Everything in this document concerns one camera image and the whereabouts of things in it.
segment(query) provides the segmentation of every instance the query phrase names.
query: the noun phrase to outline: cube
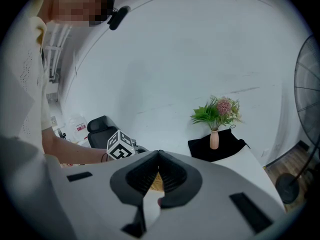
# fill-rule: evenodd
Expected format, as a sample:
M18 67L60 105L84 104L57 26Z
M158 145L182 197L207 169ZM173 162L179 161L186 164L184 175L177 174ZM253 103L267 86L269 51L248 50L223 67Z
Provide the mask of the cube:
M121 130L108 140L106 152L113 159L127 158L136 153L132 139Z

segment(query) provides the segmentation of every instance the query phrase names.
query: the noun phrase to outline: vase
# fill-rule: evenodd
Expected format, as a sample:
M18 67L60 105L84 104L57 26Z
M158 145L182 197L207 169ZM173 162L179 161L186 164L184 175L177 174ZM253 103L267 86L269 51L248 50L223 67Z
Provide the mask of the vase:
M216 150L219 147L219 134L217 130L212 130L210 135L210 148Z

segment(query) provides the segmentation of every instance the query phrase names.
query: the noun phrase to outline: fan base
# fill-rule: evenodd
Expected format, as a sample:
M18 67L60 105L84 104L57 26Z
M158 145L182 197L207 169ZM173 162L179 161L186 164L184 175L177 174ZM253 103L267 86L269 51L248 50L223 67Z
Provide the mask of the fan base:
M299 183L295 180L292 184L290 184L295 179L290 173L282 174L275 183L275 188L278 191L282 202L286 205L291 204L294 200L297 199L299 195Z

